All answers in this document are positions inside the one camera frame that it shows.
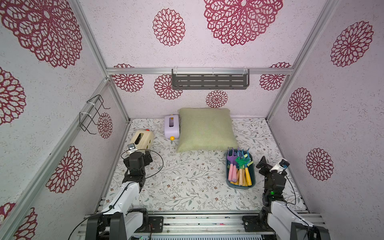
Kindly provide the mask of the green rake wooden handle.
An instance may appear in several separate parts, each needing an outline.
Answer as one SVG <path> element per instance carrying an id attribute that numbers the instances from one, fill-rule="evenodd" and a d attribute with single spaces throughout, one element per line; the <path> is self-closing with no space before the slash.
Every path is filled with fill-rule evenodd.
<path id="1" fill-rule="evenodd" d="M 237 184 L 242 187 L 249 187 L 252 184 L 248 164 L 251 162 L 248 154 L 242 157 L 237 157 L 236 162 L 238 165 L 238 180 Z"/>

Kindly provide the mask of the purple rake pink handle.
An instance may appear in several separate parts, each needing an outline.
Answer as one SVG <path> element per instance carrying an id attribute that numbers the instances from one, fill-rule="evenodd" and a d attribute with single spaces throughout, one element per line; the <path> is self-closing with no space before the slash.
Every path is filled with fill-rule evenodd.
<path id="1" fill-rule="evenodd" d="M 228 171 L 228 181 L 236 183 L 238 180 L 237 177 L 237 162 L 236 159 L 238 157 L 238 152 L 234 149 L 228 149 L 227 152 L 227 161 L 229 163 L 229 171 Z"/>

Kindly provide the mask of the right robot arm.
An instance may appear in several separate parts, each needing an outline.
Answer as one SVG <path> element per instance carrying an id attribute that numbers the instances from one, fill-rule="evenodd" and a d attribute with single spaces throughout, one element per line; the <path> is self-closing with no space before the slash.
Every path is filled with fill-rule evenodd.
<path id="1" fill-rule="evenodd" d="M 262 157 L 256 165 L 264 176 L 263 207 L 256 216 L 242 217 L 246 232 L 274 231 L 278 240 L 329 240 L 329 230 L 317 226 L 289 208 L 284 199 L 286 169 L 290 163 L 282 159 L 275 166 Z"/>

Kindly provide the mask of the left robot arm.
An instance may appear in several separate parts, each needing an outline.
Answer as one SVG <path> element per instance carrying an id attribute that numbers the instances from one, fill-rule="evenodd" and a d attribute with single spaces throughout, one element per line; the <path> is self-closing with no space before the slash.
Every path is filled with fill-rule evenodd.
<path id="1" fill-rule="evenodd" d="M 127 172 L 117 196 L 99 214 L 94 214 L 86 222 L 86 240 L 129 240 L 139 229 L 148 224 L 146 209 L 130 209 L 145 184 L 145 167 L 153 162 L 150 150 L 130 153 L 124 164 Z"/>

